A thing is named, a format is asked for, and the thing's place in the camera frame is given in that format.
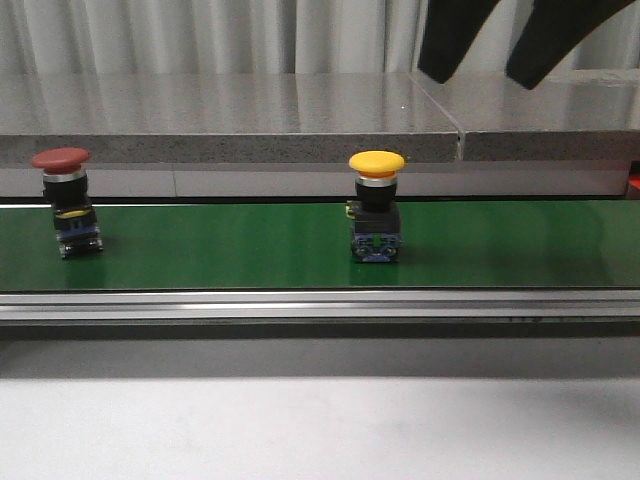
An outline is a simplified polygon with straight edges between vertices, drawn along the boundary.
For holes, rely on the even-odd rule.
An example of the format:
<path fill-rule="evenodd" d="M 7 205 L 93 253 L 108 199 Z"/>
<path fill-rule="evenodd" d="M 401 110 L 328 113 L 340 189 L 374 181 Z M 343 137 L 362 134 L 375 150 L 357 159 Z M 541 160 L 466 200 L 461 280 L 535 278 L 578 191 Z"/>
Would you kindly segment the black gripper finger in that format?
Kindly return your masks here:
<path fill-rule="evenodd" d="M 458 70 L 497 0 L 428 2 L 418 69 L 439 84 Z"/>
<path fill-rule="evenodd" d="M 534 89 L 585 37 L 632 0 L 538 0 L 505 67 L 505 74 Z"/>

